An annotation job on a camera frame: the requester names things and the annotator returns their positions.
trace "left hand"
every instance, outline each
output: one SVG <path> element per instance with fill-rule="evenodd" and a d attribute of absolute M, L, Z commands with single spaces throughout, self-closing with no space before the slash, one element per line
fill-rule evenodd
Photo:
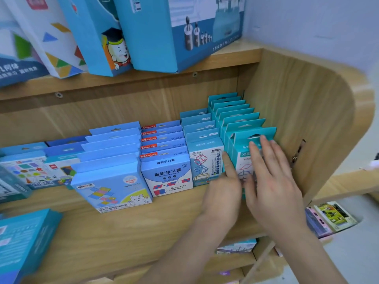
<path fill-rule="evenodd" d="M 242 198 L 242 185 L 226 152 L 222 152 L 225 172 L 209 184 L 203 199 L 202 215 L 218 224 L 227 233 L 237 221 Z"/>

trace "cartoon boy with graduation cap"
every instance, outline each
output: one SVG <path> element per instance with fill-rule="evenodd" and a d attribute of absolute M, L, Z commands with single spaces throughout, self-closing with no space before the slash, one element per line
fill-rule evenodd
<path fill-rule="evenodd" d="M 121 66 L 127 66 L 130 64 L 130 54 L 122 31 L 116 28 L 110 28 L 102 33 L 107 37 L 108 43 L 107 48 L 116 70 Z"/>

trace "red brand logo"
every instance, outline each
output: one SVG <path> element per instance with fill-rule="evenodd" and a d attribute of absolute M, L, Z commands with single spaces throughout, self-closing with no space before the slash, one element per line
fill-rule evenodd
<path fill-rule="evenodd" d="M 47 10 L 47 4 L 45 0 L 26 0 L 32 10 Z"/>
<path fill-rule="evenodd" d="M 141 155 L 140 155 L 140 158 L 145 158 L 145 157 L 155 156 L 155 155 L 158 155 L 158 152 L 152 152 L 152 153 L 147 153 L 147 154 L 141 154 Z"/>
<path fill-rule="evenodd" d="M 156 136 L 147 137 L 147 138 L 143 138 L 143 139 L 141 139 L 141 141 L 142 141 L 142 142 L 147 142 L 147 141 L 149 141 L 149 140 L 154 140 L 154 139 L 157 139 L 157 137 L 156 137 Z"/>
<path fill-rule="evenodd" d="M 149 126 L 143 126 L 142 129 L 147 129 L 147 128 L 156 128 L 157 125 L 156 124 L 151 124 Z"/>
<path fill-rule="evenodd" d="M 157 131 L 146 131 L 144 133 L 142 133 L 142 135 L 147 135 L 147 134 L 156 134 Z"/>
<path fill-rule="evenodd" d="M 152 148 L 152 147 L 157 147 L 157 146 L 158 145 L 154 143 L 153 145 L 144 145 L 143 147 L 141 147 L 141 149 Z"/>

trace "right hand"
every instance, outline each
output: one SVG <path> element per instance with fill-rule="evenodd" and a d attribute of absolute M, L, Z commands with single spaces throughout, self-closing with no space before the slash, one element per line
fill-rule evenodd
<path fill-rule="evenodd" d="M 291 168 L 281 147 L 260 137 L 264 160 L 258 147 L 249 143 L 251 162 L 257 176 L 257 189 L 251 175 L 245 180 L 246 203 L 249 210 L 275 241 L 309 231 L 303 199 L 292 177 Z"/>

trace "forearm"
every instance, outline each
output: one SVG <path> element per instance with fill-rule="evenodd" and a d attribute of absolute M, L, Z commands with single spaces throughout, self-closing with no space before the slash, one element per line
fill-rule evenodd
<path fill-rule="evenodd" d="M 138 284 L 195 283 L 226 233 L 227 230 L 218 221 L 200 215 Z"/>
<path fill-rule="evenodd" d="M 300 284 L 347 284 L 321 242 L 308 229 L 277 240 L 285 259 Z"/>

